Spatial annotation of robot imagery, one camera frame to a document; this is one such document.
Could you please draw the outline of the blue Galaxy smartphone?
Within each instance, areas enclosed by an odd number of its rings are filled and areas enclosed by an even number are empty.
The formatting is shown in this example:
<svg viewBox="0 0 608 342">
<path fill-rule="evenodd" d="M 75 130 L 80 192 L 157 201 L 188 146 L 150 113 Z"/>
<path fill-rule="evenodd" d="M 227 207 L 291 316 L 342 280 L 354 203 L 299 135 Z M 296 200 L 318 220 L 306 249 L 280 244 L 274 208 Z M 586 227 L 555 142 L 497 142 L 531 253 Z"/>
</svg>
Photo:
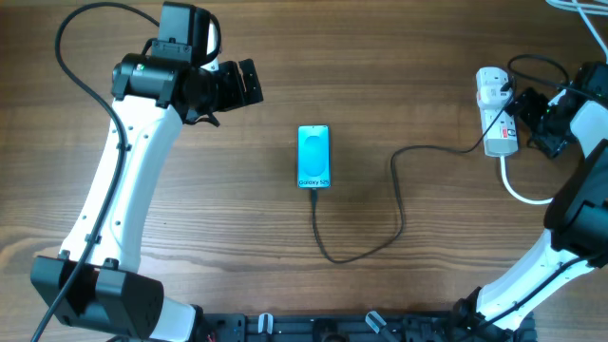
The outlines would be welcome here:
<svg viewBox="0 0 608 342">
<path fill-rule="evenodd" d="M 327 125 L 301 125 L 298 128 L 296 175 L 299 188 L 331 186 L 331 144 Z"/>
</svg>

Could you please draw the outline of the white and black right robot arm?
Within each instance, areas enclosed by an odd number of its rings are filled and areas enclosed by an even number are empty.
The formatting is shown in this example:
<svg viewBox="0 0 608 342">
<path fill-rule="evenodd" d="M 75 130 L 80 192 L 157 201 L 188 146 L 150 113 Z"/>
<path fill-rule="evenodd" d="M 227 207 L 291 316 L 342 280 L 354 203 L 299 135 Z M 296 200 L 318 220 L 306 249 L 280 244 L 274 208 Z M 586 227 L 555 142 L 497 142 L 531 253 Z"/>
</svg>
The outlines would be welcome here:
<svg viewBox="0 0 608 342">
<path fill-rule="evenodd" d="M 607 263 L 607 65 L 583 64 L 557 103 L 568 112 L 584 161 L 549 203 L 531 249 L 455 310 L 464 341 L 512 338 L 550 295 Z"/>
</svg>

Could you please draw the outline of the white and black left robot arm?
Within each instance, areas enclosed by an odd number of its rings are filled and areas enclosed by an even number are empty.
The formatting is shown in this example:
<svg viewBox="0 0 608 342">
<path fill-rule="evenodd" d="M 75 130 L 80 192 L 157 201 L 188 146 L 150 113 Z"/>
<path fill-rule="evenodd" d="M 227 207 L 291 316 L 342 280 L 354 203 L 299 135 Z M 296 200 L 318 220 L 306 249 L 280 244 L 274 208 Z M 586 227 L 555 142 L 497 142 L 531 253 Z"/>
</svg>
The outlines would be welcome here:
<svg viewBox="0 0 608 342">
<path fill-rule="evenodd" d="M 260 103 L 254 63 L 220 62 L 221 29 L 206 9 L 166 2 L 156 38 L 112 72 L 110 126 L 80 216 L 55 257 L 34 260 L 30 280 L 46 319 L 122 341 L 214 341 L 197 305 L 169 298 L 139 272 L 145 218 L 181 130 Z"/>
</svg>

